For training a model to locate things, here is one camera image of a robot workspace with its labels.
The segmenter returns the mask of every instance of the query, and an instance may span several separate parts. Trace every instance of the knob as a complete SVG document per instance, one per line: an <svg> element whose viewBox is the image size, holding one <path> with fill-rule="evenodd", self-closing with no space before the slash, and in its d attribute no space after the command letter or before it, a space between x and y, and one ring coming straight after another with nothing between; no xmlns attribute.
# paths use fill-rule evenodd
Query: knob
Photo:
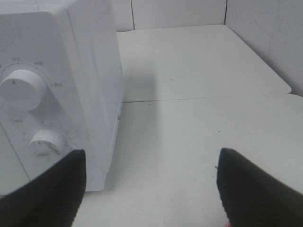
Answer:
<svg viewBox="0 0 303 227"><path fill-rule="evenodd" d="M12 71L0 84L3 103L21 111L36 109L47 93L47 85L29 70Z"/></svg>
<svg viewBox="0 0 303 227"><path fill-rule="evenodd" d="M70 151L65 137L53 130L38 131L30 141L28 149L37 156L53 153L62 157Z"/></svg>

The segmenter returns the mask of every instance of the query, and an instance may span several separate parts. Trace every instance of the white wall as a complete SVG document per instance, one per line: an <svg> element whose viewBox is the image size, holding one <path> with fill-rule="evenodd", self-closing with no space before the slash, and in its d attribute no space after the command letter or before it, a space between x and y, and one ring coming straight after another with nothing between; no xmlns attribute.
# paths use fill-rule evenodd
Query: white wall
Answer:
<svg viewBox="0 0 303 227"><path fill-rule="evenodd" d="M131 0L112 0L118 32L134 29Z"/></svg>
<svg viewBox="0 0 303 227"><path fill-rule="evenodd" d="M226 24L303 96L303 0L228 0Z"/></svg>
<svg viewBox="0 0 303 227"><path fill-rule="evenodd" d="M112 1L118 31L224 24L226 0Z"/></svg>

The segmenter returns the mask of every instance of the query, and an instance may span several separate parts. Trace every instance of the white dial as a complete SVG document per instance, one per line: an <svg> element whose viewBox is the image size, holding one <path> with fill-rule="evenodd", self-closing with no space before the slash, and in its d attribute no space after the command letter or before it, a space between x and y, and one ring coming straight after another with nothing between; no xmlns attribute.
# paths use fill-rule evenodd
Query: white dial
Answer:
<svg viewBox="0 0 303 227"><path fill-rule="evenodd" d="M1 101L17 110L36 109L47 93L47 85L29 70L12 71L0 84Z"/></svg>
<svg viewBox="0 0 303 227"><path fill-rule="evenodd" d="M53 154L62 157L70 151L65 137L53 130L38 131L30 141L28 149L37 156Z"/></svg>

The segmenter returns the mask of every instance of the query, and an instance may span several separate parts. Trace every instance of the white tile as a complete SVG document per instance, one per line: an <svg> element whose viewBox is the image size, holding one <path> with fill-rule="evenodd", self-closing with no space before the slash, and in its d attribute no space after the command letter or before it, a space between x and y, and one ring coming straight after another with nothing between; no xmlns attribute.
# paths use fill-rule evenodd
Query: white tile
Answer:
<svg viewBox="0 0 303 227"><path fill-rule="evenodd" d="M131 0L112 0L118 32L134 29Z"/></svg>
<svg viewBox="0 0 303 227"><path fill-rule="evenodd" d="M228 0L226 25L267 61L279 0Z"/></svg>
<svg viewBox="0 0 303 227"><path fill-rule="evenodd" d="M303 96L303 1L280 1L269 64Z"/></svg>
<svg viewBox="0 0 303 227"><path fill-rule="evenodd" d="M224 24L226 0L133 0L135 29Z"/></svg>
<svg viewBox="0 0 303 227"><path fill-rule="evenodd" d="M293 95L127 103L106 188L73 227L223 227L222 147L303 192L303 99Z"/></svg>
<svg viewBox="0 0 303 227"><path fill-rule="evenodd" d="M127 102L290 92L224 25L135 30L118 40Z"/></svg>

